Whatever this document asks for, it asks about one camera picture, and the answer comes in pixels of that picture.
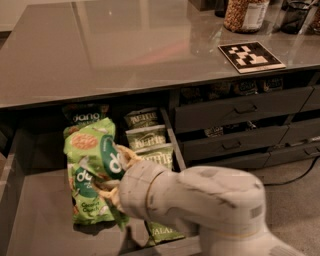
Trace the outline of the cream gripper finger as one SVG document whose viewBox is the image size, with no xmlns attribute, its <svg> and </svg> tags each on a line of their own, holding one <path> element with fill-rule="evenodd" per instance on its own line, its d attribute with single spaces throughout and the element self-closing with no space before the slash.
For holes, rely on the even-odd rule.
<svg viewBox="0 0 320 256">
<path fill-rule="evenodd" d="M 116 145 L 115 146 L 117 152 L 119 153 L 119 162 L 123 170 L 127 171 L 131 168 L 134 164 L 138 163 L 142 160 L 140 156 L 138 156 L 134 151 L 131 149 L 123 146 L 123 145 Z"/>
<path fill-rule="evenodd" d="M 119 189 L 117 187 L 114 188 L 105 188 L 105 189 L 98 189 L 98 194 L 103 198 L 107 199 L 112 203 L 113 206 L 116 207 L 117 210 L 122 210 L 122 205 L 120 202 L 120 195 Z"/>
</svg>

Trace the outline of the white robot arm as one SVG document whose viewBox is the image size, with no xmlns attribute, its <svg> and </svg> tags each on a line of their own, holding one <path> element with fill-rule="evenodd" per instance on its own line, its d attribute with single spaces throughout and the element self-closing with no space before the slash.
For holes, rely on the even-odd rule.
<svg viewBox="0 0 320 256">
<path fill-rule="evenodd" d="M 305 256 L 266 224 L 265 188 L 238 170 L 195 166 L 179 173 L 121 146 L 121 180 L 92 181 L 117 210 L 197 235 L 203 256 Z"/>
</svg>

